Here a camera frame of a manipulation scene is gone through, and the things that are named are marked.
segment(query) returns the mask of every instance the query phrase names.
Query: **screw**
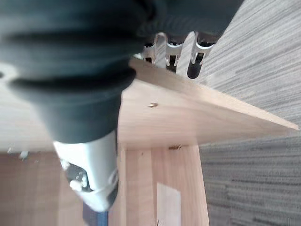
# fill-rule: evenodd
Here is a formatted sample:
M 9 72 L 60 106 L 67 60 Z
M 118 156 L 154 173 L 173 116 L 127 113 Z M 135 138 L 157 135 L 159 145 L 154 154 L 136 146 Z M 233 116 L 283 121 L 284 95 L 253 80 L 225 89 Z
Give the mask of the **screw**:
M 157 103 L 151 103 L 148 107 L 150 107 L 150 108 L 154 108 L 154 107 L 157 107 L 158 106 L 158 104 Z

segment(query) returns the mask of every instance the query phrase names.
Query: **black rubber nozzle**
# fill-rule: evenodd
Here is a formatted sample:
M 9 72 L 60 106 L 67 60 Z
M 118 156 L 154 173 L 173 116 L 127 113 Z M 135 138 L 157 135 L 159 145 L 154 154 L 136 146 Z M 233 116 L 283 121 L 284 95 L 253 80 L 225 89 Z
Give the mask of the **black rubber nozzle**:
M 188 70 L 187 70 L 187 75 L 188 78 L 190 79 L 196 79 L 201 71 L 202 65 L 199 63 L 193 64 L 191 61 L 189 62 Z

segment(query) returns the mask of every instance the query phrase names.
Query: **gray carpet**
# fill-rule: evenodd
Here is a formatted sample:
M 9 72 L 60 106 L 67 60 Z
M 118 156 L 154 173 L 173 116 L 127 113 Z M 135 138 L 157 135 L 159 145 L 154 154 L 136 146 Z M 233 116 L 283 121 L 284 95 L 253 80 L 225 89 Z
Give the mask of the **gray carpet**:
M 246 0 L 203 81 L 300 126 L 301 1 Z M 301 225 L 300 133 L 200 151 L 211 226 Z

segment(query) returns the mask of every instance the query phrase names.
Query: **blue part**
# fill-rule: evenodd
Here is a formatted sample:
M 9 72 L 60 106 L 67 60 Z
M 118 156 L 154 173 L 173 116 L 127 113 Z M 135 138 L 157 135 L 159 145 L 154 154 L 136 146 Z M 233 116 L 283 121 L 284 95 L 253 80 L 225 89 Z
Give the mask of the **blue part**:
M 83 219 L 89 226 L 108 226 L 108 212 L 95 212 L 83 202 Z

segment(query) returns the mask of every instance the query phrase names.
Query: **wooden board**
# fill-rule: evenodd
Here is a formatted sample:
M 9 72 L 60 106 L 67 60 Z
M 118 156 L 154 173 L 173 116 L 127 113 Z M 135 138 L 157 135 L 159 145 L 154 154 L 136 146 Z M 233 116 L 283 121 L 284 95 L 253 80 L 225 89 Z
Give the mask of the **wooden board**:
M 119 141 L 129 148 L 203 144 L 280 135 L 298 126 L 174 73 L 131 61 L 137 79 L 124 91 Z M 158 106 L 148 107 L 150 103 Z
M 4 226 L 83 226 L 82 201 L 69 188 L 55 153 L 0 154 Z
M 120 161 L 126 166 L 120 182 L 125 186 L 119 190 L 119 203 L 110 210 L 109 226 L 156 226 L 157 183 L 181 193 L 182 226 L 209 225 L 197 145 L 179 150 L 166 147 L 123 152 L 125 159 Z
M 123 92 L 119 142 L 128 148 L 203 144 L 280 135 L 298 126 L 218 91 L 137 59 L 133 84 Z M 51 150 L 34 112 L 0 86 L 0 151 Z M 158 106 L 149 107 L 151 103 Z

